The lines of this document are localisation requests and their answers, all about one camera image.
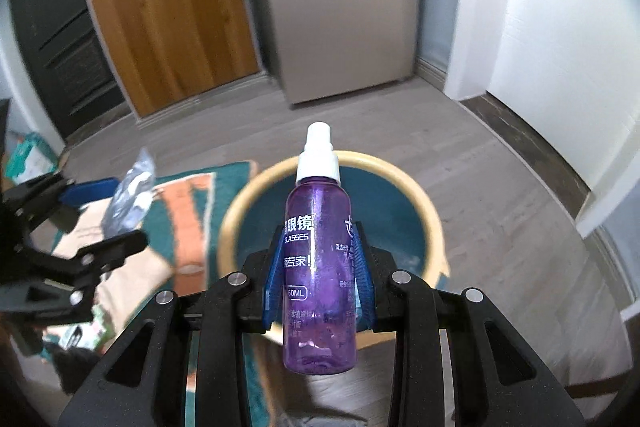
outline purple spray bottle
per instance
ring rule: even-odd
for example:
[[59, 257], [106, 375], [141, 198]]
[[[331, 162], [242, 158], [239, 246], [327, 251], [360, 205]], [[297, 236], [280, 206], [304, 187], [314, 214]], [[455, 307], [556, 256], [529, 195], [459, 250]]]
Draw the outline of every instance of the purple spray bottle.
[[282, 322], [290, 371], [333, 375], [356, 363], [352, 234], [331, 129], [313, 123], [287, 198]]

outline blue gripper pad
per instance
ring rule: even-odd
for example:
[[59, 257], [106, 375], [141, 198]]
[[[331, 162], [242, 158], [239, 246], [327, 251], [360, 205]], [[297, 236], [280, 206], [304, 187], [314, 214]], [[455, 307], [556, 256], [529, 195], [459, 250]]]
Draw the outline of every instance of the blue gripper pad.
[[92, 201], [111, 198], [115, 194], [119, 183], [117, 178], [77, 183], [65, 190], [58, 200], [60, 203], [78, 208]]
[[[358, 331], [370, 330], [375, 321], [375, 295], [373, 282], [364, 257], [362, 243], [357, 227], [353, 227], [353, 262], [356, 278], [356, 316]], [[271, 329], [271, 324], [282, 321], [282, 285], [284, 283], [284, 231], [280, 236], [278, 247], [273, 255], [271, 269], [264, 286], [264, 311], [262, 323], [264, 328]]]

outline plastic wrapper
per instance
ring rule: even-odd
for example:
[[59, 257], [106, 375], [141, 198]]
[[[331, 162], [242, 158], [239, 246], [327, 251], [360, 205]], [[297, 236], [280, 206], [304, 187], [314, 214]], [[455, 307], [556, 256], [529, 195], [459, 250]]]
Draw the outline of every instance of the plastic wrapper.
[[145, 218], [151, 206], [156, 183], [156, 164], [145, 148], [118, 185], [102, 218], [105, 239], [132, 232]]

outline white spray cap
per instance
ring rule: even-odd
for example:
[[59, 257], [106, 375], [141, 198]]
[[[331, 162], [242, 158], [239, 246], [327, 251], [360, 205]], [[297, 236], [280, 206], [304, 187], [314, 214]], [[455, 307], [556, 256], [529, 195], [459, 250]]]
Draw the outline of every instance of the white spray cap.
[[331, 145], [331, 128], [324, 122], [309, 126], [305, 150], [298, 159], [296, 182], [310, 176], [325, 176], [340, 183], [338, 156]]

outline black door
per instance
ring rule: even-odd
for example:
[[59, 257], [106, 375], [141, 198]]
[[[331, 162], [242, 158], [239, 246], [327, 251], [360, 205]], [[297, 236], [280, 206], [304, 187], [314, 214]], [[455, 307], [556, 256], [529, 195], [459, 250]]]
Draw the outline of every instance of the black door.
[[31, 81], [63, 137], [123, 102], [86, 0], [10, 0]]

